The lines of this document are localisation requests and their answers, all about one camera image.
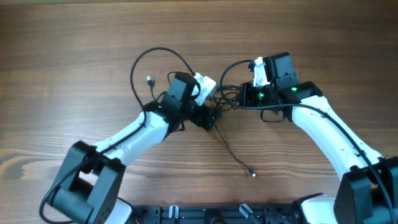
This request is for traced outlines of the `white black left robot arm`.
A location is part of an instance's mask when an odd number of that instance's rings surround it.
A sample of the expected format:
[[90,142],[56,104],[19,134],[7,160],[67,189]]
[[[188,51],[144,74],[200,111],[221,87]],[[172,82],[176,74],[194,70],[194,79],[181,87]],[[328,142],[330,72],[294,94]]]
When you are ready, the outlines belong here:
[[205,100],[217,88],[207,76],[177,72],[161,99],[146,104],[120,132],[93,145],[72,145],[43,204],[70,223],[132,223],[132,205],[118,197],[126,167],[186,120],[211,129],[216,117]]

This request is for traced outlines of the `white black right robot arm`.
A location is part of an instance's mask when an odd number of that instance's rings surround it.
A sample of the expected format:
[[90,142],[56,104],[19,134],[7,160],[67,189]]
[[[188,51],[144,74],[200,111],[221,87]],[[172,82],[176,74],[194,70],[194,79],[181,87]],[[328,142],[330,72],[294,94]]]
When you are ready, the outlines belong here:
[[240,87],[239,105],[272,110],[305,131],[336,171],[334,197],[296,203],[302,223],[397,223],[397,158],[386,159],[333,111],[313,82],[299,82],[289,53],[248,60],[253,74]]

